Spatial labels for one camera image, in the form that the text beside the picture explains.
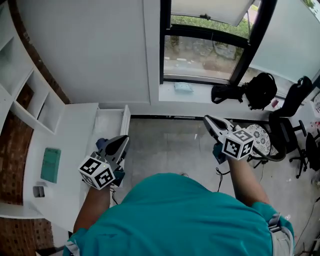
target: backpack strap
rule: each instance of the backpack strap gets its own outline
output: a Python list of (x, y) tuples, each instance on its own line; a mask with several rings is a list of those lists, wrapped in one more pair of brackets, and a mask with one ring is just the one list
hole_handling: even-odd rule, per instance
[(280, 213), (276, 213), (268, 223), (272, 237), (272, 256), (293, 256), (294, 237), (289, 229), (280, 225), (279, 219)]

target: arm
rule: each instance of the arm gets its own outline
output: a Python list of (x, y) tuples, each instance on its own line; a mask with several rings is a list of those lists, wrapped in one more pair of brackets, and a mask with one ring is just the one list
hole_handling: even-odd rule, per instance
[(89, 229), (99, 217), (109, 209), (110, 206), (110, 185), (101, 190), (90, 187), (88, 195), (81, 207), (73, 227), (73, 233), (78, 229)]
[(249, 207), (255, 202), (270, 204), (267, 194), (256, 180), (247, 161), (237, 161), (228, 157), (228, 162), (235, 198)]

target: black window frame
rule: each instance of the black window frame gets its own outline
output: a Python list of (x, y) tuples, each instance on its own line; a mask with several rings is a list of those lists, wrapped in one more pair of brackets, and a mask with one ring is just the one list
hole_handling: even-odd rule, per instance
[[(276, 8), (277, 0), (261, 0), (258, 14), (249, 38), (230, 34), (224, 31), (204, 28), (192, 25), (171, 24), (171, 0), (160, 0), (160, 53), (159, 53), (159, 83), (189, 82), (209, 85), (238, 86), (253, 60), (269, 26), (270, 20)], [(173, 75), (175, 78), (164, 77), (165, 36), (181, 36), (189, 38), (217, 41), (243, 48), (243, 52), (228, 80), (228, 82), (212, 82), (214, 77), (200, 77), (187, 75)]]

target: window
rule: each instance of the window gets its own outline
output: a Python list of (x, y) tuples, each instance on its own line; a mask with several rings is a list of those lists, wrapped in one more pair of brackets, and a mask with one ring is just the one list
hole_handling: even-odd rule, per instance
[(275, 6), (276, 0), (161, 0), (160, 84), (237, 86)]

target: cable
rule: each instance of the cable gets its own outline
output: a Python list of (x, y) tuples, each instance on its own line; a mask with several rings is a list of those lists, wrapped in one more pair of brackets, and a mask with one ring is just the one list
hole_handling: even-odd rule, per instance
[(319, 200), (320, 200), (320, 197), (318, 197), (318, 198), (315, 200), (315, 202), (313, 203), (313, 206), (312, 206), (312, 210), (311, 210), (311, 213), (310, 213), (309, 219), (308, 219), (308, 221), (307, 221), (307, 223), (306, 223), (306, 225), (305, 225), (304, 229), (302, 230), (301, 235), (299, 236), (298, 242), (296, 242), (296, 244), (295, 244), (294, 248), (296, 248), (296, 246), (298, 245), (298, 243), (299, 243), (299, 241), (300, 241), (300, 238), (302, 237), (302, 234), (304, 233), (305, 229), (307, 228), (308, 223), (309, 223), (310, 218), (311, 218), (311, 215), (312, 215), (312, 213), (313, 213), (313, 211), (314, 211), (315, 204), (316, 204), (316, 202), (318, 202)]
[(216, 174), (220, 176), (220, 182), (219, 182), (219, 187), (218, 187), (218, 192), (219, 192), (220, 186), (221, 186), (221, 183), (222, 183), (222, 180), (223, 180), (223, 178), (224, 178), (224, 175), (229, 174), (230, 171), (227, 171), (227, 172), (225, 172), (225, 173), (222, 173), (221, 171), (219, 171), (219, 168), (218, 168), (218, 167), (216, 167), (215, 170), (216, 170)]
[(110, 191), (112, 192), (112, 195), (111, 195), (112, 200), (113, 200), (116, 204), (118, 204), (117, 201), (116, 201), (116, 199), (115, 199), (115, 193), (116, 193), (115, 189), (114, 189), (113, 187), (110, 187)]
[(262, 175), (261, 175), (261, 179), (259, 181), (259, 183), (261, 183), (262, 177), (264, 176), (264, 169), (265, 169), (265, 165), (262, 165)]

